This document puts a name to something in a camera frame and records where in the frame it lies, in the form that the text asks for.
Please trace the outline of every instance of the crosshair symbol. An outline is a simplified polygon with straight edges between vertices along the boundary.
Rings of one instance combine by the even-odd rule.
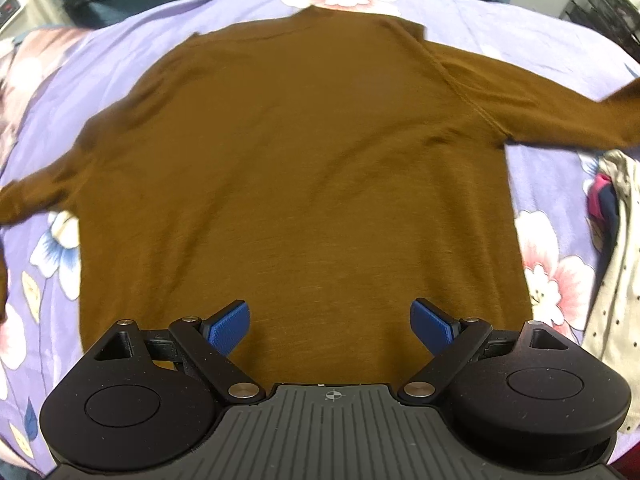
[[[337,390],[331,390],[329,393],[325,395],[325,397],[335,402],[336,400],[340,399],[340,397],[342,397],[342,394]]]

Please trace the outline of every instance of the blue gripper pad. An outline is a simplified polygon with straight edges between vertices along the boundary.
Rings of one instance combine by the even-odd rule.
[[[423,301],[425,304],[419,300],[414,300],[411,304],[409,314],[411,330],[427,350],[436,356],[453,342],[460,329],[453,326],[457,325],[456,320],[435,308],[428,301]]]
[[[211,326],[207,341],[223,356],[228,356],[249,332],[249,305],[244,302]]]

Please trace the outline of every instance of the gray ribbed panel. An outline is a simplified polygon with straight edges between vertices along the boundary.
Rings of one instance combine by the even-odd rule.
[[[399,404],[386,386],[281,386],[258,406],[228,410],[209,440],[156,470],[127,480],[527,480],[484,462],[430,408]],[[168,438],[171,428],[167,428]],[[113,479],[63,466],[51,480]],[[604,466],[553,476],[613,480]]]

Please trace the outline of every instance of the purple bed sheet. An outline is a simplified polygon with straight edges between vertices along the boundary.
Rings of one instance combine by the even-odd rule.
[[[424,24],[431,41],[519,65],[595,100],[640,74],[638,63],[596,32],[503,4],[182,0],[92,32],[73,47],[34,98],[0,186],[65,153],[88,118],[123,98],[147,68],[191,34],[288,16],[311,4],[402,16]],[[597,154],[508,146],[506,155],[532,316],[580,341],[598,258],[585,200]],[[64,212],[39,214],[1,235],[10,294],[8,320],[0,328],[0,458],[46,474],[54,462],[38,414],[81,356],[78,220]],[[638,440],[637,433],[621,435],[612,460]]]

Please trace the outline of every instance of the brown sweater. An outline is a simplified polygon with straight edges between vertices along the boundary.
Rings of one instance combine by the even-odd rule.
[[[195,36],[6,186],[0,223],[79,217],[85,348],[247,300],[232,358],[266,387],[408,378],[417,296],[519,330],[504,143],[640,144],[640,80],[595,103],[423,32],[312,7]]]

